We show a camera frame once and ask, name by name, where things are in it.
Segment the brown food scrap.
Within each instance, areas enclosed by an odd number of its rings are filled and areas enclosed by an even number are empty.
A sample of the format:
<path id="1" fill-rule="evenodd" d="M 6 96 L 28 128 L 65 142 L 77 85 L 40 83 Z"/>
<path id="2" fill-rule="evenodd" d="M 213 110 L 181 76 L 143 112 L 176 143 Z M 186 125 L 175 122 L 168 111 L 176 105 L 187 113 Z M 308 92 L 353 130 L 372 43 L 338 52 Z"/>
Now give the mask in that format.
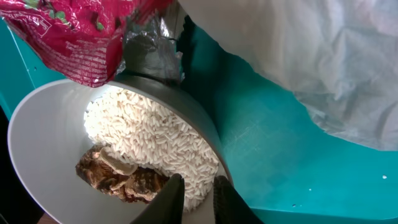
<path id="1" fill-rule="evenodd" d="M 169 180 L 155 169 L 111 157 L 106 152 L 108 149 L 94 145 L 75 166 L 77 176 L 103 194 L 127 203 L 150 203 Z"/>

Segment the grey bowl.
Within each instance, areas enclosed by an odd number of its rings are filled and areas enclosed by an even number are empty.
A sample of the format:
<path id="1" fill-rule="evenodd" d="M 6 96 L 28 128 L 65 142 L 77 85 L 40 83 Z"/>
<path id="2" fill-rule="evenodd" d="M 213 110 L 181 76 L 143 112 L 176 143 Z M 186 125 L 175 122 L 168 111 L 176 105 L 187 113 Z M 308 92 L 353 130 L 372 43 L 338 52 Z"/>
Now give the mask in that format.
<path id="1" fill-rule="evenodd" d="M 11 161 L 19 179 L 54 220 L 130 223 L 147 206 L 106 196 L 76 175 L 76 164 L 93 145 L 83 125 L 83 113 L 88 103 L 110 86 L 151 98 L 183 118 L 219 157 L 221 167 L 217 175 L 225 175 L 232 181 L 212 119 L 187 92 L 150 78 L 123 74 L 99 88 L 58 80 L 32 91 L 18 104 L 7 134 Z"/>

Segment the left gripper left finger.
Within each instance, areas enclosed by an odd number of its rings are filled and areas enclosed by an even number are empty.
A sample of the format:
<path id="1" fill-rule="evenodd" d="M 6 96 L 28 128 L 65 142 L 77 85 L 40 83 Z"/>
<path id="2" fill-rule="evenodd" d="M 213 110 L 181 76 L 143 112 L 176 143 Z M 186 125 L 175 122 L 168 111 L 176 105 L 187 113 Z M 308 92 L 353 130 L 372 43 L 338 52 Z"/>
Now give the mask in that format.
<path id="1" fill-rule="evenodd" d="M 181 224 L 184 196 L 184 179 L 180 174 L 174 174 L 131 224 Z"/>

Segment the white rice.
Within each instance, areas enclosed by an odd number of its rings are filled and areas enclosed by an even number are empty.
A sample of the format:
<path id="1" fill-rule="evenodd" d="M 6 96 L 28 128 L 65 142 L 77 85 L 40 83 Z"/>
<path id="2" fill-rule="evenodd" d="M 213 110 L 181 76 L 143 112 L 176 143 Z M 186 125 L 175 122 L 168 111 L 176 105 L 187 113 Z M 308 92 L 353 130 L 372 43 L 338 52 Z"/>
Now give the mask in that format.
<path id="1" fill-rule="evenodd" d="M 88 137 L 127 164 L 180 174 L 185 181 L 183 209 L 196 209 L 210 192 L 219 159 L 187 122 L 161 104 L 127 89 L 110 87 L 88 103 Z"/>

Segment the white napkin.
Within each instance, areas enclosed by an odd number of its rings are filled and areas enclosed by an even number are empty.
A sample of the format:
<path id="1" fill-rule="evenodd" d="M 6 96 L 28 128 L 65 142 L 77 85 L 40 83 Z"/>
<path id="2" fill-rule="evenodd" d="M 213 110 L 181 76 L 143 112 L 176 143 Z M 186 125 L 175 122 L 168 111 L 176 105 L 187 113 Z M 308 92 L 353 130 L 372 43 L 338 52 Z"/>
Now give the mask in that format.
<path id="1" fill-rule="evenodd" d="M 328 134 L 397 149 L 397 0 L 181 0 Z"/>

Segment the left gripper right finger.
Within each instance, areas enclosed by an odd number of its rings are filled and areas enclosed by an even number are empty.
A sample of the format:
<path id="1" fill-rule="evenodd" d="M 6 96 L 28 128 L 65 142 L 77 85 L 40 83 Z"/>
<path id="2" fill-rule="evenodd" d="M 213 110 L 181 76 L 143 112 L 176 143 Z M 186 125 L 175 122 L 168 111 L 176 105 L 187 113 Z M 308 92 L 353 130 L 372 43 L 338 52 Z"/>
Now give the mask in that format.
<path id="1" fill-rule="evenodd" d="M 264 224 L 223 175 L 214 179 L 213 208 L 216 224 Z"/>

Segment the red snack wrapper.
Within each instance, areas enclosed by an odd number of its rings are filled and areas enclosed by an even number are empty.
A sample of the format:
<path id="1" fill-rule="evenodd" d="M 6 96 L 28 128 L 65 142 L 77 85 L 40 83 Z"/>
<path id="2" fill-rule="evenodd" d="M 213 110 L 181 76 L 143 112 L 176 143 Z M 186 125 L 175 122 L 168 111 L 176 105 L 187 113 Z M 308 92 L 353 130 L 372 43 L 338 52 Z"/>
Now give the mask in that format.
<path id="1" fill-rule="evenodd" d="M 127 69 L 180 82 L 171 1 L 2 0 L 1 17 L 50 69 L 99 87 Z"/>

